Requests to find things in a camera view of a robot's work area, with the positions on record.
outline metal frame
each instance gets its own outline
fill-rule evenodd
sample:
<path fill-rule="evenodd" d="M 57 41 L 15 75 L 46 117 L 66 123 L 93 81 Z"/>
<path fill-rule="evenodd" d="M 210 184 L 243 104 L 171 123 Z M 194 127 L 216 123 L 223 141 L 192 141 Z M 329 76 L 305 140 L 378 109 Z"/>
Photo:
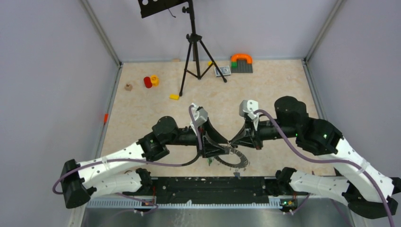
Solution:
<path fill-rule="evenodd" d="M 344 5 L 344 2 L 346 0 L 337 0 L 333 9 L 331 10 L 328 18 L 326 19 L 324 25 L 322 26 L 318 36 L 315 38 L 314 43 L 312 44 L 310 50 L 308 51 L 307 55 L 302 59 L 302 65 L 304 67 L 304 71 L 305 71 L 305 75 L 306 75 L 306 79 L 308 81 L 309 87 L 311 89 L 311 93 L 312 93 L 312 97 L 315 103 L 315 107 L 318 113 L 319 118 L 322 119 L 327 119 L 327 116 L 325 114 L 322 102 L 320 100 L 320 95 L 318 92 L 318 89 L 315 85 L 314 82 L 314 78 L 313 75 L 311 73 L 310 70 L 310 65 L 309 65 L 309 61 L 311 60 L 311 58 L 313 57 L 316 49 L 319 47 L 320 43 L 322 42 L 322 40 L 325 37 L 325 34 L 327 33 L 327 31 L 330 29 L 331 24 L 333 22 L 333 20 L 335 19 L 335 17 L 337 16 L 338 12 L 341 10 L 341 8 Z M 115 64 L 118 66 L 118 71 L 116 74 L 116 78 L 114 81 L 114 87 L 112 90 L 112 93 L 110 95 L 110 99 L 108 100 L 108 107 L 107 107 L 107 113 L 111 114 L 111 110 L 113 107 L 113 103 L 114 103 L 114 99 L 117 93 L 117 87 L 118 87 L 118 82 L 120 80 L 120 76 L 121 76 L 121 72 L 122 72 L 122 62 L 120 61 L 120 59 L 117 56 L 117 53 L 115 52 L 111 42 L 109 41 L 105 31 L 103 30 L 100 22 L 98 21 L 92 7 L 90 6 L 88 0 L 79 0 L 79 2 L 82 4 L 82 7 L 84 8 L 85 12 L 87 13 L 89 19 L 91 20 L 96 32 L 99 35 L 99 38 L 102 40 L 102 43 L 104 44 L 106 50 L 108 51 L 108 53 L 110 54 L 111 58 L 113 59 L 113 61 L 115 62 Z M 103 126 L 102 132 L 99 135 L 99 143 L 96 146 L 95 149 L 95 153 L 94 153 L 94 158 L 98 158 L 101 156 L 101 151 L 103 148 L 103 143 L 104 143 L 104 139 L 105 139 L 105 135 L 106 135 L 106 131 L 107 131 L 107 126 L 108 126 L 108 122 L 106 122 L 106 124 Z M 119 204 L 118 202 L 121 200 L 121 198 L 116 198 L 116 197 L 109 197 L 109 198 L 98 198 L 99 201 L 109 201 L 109 204 L 112 205 L 116 205 Z M 78 208 L 75 208 L 72 210 L 71 212 L 71 216 L 70 216 L 70 220 L 69 220 L 69 227 L 80 227 L 81 226 L 81 222 L 83 220 L 84 217 L 84 213 L 85 213 L 85 209 L 86 206 L 81 206 Z M 363 218 L 359 215 L 356 215 L 355 213 L 351 212 L 351 221 L 353 221 L 353 223 L 355 224 L 356 227 L 369 227 L 371 226 L 370 220 Z"/>

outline yellow block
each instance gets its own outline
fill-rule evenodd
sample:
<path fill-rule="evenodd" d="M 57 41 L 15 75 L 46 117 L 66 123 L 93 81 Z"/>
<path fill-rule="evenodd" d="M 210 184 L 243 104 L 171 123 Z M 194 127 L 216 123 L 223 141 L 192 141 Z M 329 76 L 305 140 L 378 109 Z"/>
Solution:
<path fill-rule="evenodd" d="M 178 95 L 171 94 L 170 99 L 178 100 L 180 97 Z"/>
<path fill-rule="evenodd" d="M 150 81 L 152 82 L 152 85 L 155 87 L 159 85 L 159 78 L 156 75 L 152 75 L 150 77 Z"/>

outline black tripod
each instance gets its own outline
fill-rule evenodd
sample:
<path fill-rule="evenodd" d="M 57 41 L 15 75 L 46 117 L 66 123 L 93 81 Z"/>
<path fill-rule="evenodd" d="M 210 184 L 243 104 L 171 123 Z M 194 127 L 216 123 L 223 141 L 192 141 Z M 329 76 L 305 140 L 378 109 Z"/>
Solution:
<path fill-rule="evenodd" d="M 189 47 L 188 47 L 188 54 L 187 54 L 187 61 L 185 62 L 185 68 L 184 68 L 184 75 L 183 75 L 183 81 L 181 83 L 181 89 L 180 89 L 180 96 L 183 96 L 183 88 L 184 88 L 184 82 L 185 82 L 185 75 L 187 72 L 194 77 L 198 79 L 202 79 L 202 77 L 206 74 L 206 72 L 214 65 L 221 75 L 221 78 L 223 79 L 224 83 L 227 83 L 227 79 L 224 78 L 223 73 L 221 72 L 220 68 L 217 66 L 216 62 L 214 61 L 212 55 L 210 55 L 208 49 L 206 48 L 205 44 L 202 42 L 202 36 L 196 34 L 195 30 L 195 16 L 193 12 L 193 3 L 192 0 L 188 0 L 188 7 L 183 7 L 183 13 L 189 13 L 190 19 L 191 19 L 191 27 L 192 27 L 192 34 L 189 35 L 187 34 L 187 40 L 189 42 Z M 201 70 L 199 68 L 199 55 L 198 55 L 198 42 L 202 45 L 203 49 L 205 50 L 206 54 L 209 56 L 210 60 L 212 61 L 211 65 L 202 73 L 201 75 Z M 196 74 L 189 71 L 188 68 L 188 62 L 189 62 L 189 56 L 191 55 L 191 48 L 193 45 L 193 59 L 196 62 Z"/>

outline beige tabletop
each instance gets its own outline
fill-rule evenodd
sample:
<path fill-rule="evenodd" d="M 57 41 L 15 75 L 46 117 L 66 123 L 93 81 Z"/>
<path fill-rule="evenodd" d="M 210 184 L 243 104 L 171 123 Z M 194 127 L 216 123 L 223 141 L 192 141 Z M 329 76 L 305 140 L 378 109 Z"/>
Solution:
<path fill-rule="evenodd" d="M 229 61 L 218 61 L 219 66 L 227 66 Z M 253 61 L 253 73 L 236 73 L 227 76 L 227 83 L 216 78 L 214 70 L 209 70 L 202 80 L 187 74 L 183 96 L 178 100 L 169 98 L 178 94 L 185 62 L 125 63 L 117 88 L 117 94 L 109 119 L 103 144 L 102 156 L 116 152 L 146 134 L 152 132 L 152 126 L 163 116 L 173 117 L 178 127 L 189 126 L 188 106 L 191 103 L 203 106 L 209 113 L 214 128 L 228 140 L 241 129 L 244 119 L 238 115 L 242 100 L 253 99 L 259 102 L 259 108 L 275 117 L 274 102 L 282 96 L 294 96 L 306 103 L 311 117 L 317 117 L 316 108 L 300 60 L 263 60 Z M 207 68 L 207 62 L 200 63 L 201 71 Z M 195 71 L 195 63 L 190 62 L 188 69 Z M 146 88 L 143 78 L 156 74 L 159 77 L 157 87 Z M 132 84 L 127 91 L 125 85 Z M 159 162 L 181 164 L 193 159 L 195 147 L 167 146 L 170 154 Z M 265 141 L 262 150 L 239 147 L 250 164 L 239 169 L 241 176 L 274 176 L 277 170 L 293 167 L 317 175 L 334 175 L 330 165 L 312 164 L 297 157 L 283 140 Z M 303 152 L 308 157 L 313 155 Z M 235 155 L 220 156 L 227 162 L 237 163 Z M 152 176 L 233 176 L 236 171 L 214 160 L 208 165 L 206 159 L 186 167 L 142 166 Z"/>

